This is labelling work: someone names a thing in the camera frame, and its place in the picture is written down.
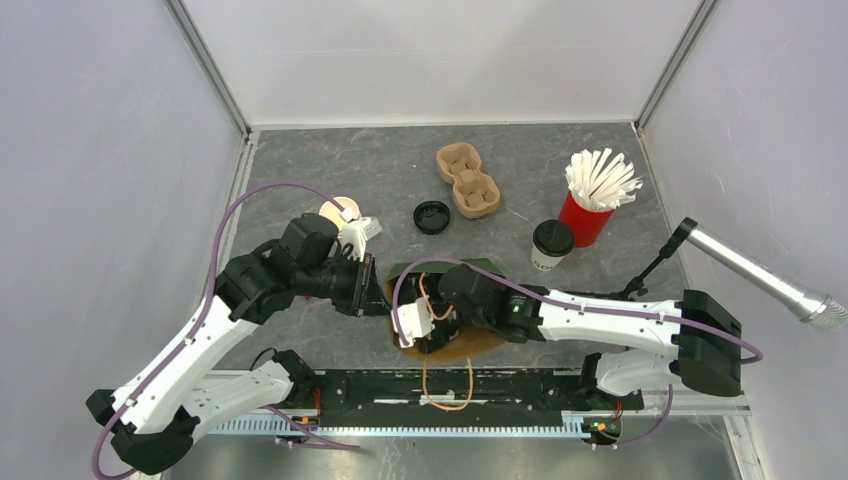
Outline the green paper bag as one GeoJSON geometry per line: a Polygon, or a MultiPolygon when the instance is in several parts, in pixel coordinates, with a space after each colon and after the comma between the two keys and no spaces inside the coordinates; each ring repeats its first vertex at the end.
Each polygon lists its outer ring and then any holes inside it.
{"type": "Polygon", "coordinates": [[[429,263],[413,269],[400,279],[405,268],[404,264],[393,267],[389,278],[383,283],[383,293],[387,301],[391,302],[395,287],[400,285],[399,303],[423,303],[425,317],[432,321],[433,329],[424,337],[413,340],[410,346],[404,347],[393,320],[388,319],[390,341],[396,349],[421,363],[422,392],[430,406],[443,412],[462,411],[471,404],[475,393],[473,360],[501,347],[505,341],[482,327],[460,323],[456,308],[439,292],[439,282],[442,275],[451,268],[449,264],[429,263]],[[433,398],[429,389],[430,367],[455,362],[463,362],[466,366],[467,387],[460,393],[460,401],[440,403],[433,398]]]}

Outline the stack of black lids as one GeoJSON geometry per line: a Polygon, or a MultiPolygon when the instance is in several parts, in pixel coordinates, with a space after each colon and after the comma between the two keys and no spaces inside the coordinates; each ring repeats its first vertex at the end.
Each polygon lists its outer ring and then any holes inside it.
{"type": "Polygon", "coordinates": [[[451,223],[451,210],[441,201],[428,200],[418,204],[413,211],[415,227],[426,235],[438,235],[451,223]]]}

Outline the stack of white paper cups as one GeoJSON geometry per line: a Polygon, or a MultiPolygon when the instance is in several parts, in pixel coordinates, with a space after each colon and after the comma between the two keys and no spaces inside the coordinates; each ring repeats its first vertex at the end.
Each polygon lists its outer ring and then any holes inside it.
{"type": "Polygon", "coordinates": [[[361,211],[358,203],[345,196],[336,196],[332,201],[324,202],[318,215],[331,221],[339,232],[345,228],[353,229],[361,225],[361,211]]]}

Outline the stack of cardboard cup carriers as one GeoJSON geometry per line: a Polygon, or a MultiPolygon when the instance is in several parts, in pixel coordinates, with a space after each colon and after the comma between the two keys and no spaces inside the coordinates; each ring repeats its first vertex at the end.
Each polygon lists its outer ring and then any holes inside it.
{"type": "Polygon", "coordinates": [[[452,186],[452,198],[461,215],[479,219],[499,208],[500,190],[482,171],[482,158],[473,145],[446,145],[437,152],[436,162],[442,179],[452,186]]]}

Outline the single black lid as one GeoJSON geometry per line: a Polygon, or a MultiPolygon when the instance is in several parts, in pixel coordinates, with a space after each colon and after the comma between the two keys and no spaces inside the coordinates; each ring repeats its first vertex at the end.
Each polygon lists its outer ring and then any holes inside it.
{"type": "Polygon", "coordinates": [[[532,236],[534,247],[550,257],[562,257],[573,251],[576,238],[573,230],[557,219],[539,223],[532,236]]]}

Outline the single white paper cup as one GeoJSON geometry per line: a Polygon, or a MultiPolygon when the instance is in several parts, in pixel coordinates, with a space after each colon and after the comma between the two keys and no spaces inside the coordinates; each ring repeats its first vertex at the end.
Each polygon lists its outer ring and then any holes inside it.
{"type": "Polygon", "coordinates": [[[537,246],[532,247],[530,256],[532,265],[540,271],[550,271],[554,269],[561,263],[564,257],[565,254],[559,252],[549,254],[537,246]]]}

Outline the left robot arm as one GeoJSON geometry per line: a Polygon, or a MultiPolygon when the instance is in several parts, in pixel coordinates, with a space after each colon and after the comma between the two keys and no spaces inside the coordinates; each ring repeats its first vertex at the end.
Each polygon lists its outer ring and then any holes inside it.
{"type": "Polygon", "coordinates": [[[169,344],[132,380],[99,389],[86,405],[109,443],[133,470],[163,472],[203,436],[265,406],[302,407],[318,380],[291,350],[214,387],[199,389],[220,359],[297,297],[329,300],[349,317],[384,316],[387,300],[366,243],[381,230],[363,217],[338,227],[306,213],[283,235],[232,258],[214,290],[169,344]]]}

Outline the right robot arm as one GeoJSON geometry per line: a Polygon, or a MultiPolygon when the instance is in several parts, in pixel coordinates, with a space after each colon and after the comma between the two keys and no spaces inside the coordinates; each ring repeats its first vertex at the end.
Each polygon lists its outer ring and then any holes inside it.
{"type": "Polygon", "coordinates": [[[589,341],[621,347],[586,357],[580,400],[602,408],[615,397],[680,383],[716,397],[741,394],[740,322],[709,294],[638,303],[585,297],[454,266],[429,282],[413,280],[399,299],[395,332],[403,347],[434,354],[482,333],[496,343],[589,341]]]}

